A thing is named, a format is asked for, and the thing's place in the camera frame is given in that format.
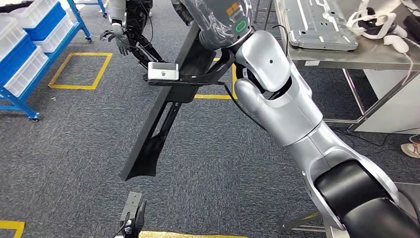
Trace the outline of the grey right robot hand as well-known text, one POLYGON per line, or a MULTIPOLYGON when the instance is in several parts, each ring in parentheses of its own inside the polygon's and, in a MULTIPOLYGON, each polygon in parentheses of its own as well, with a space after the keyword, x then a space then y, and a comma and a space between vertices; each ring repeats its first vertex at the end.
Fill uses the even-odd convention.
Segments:
POLYGON ((187 26, 198 25, 199 41, 208 50, 230 48, 252 30, 250 0, 172 0, 171 4, 187 26))

